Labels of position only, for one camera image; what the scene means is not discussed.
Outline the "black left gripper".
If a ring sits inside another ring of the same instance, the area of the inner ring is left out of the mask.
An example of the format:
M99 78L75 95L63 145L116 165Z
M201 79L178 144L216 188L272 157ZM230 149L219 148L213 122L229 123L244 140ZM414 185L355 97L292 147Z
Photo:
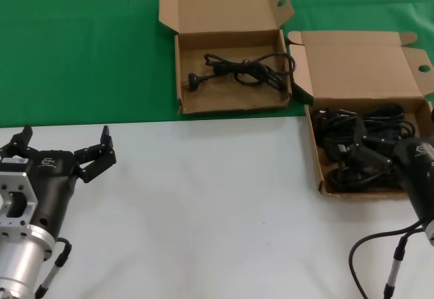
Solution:
M32 136L32 127L24 126L1 147L1 157L30 158L34 154L34 149L28 146ZM79 149L74 154L69 151L40 151L31 161L28 176L37 198L31 224L47 231L53 238L60 234L78 177L91 182L117 162L107 125L102 129L99 144Z

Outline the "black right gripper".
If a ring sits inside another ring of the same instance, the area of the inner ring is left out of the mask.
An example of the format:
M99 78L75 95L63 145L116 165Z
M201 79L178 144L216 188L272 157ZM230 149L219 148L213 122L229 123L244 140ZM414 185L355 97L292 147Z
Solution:
M434 108L431 110L434 123ZM368 133L365 121L355 118L351 158L379 170L395 170L423 227L433 221L433 141L428 138L395 140Z

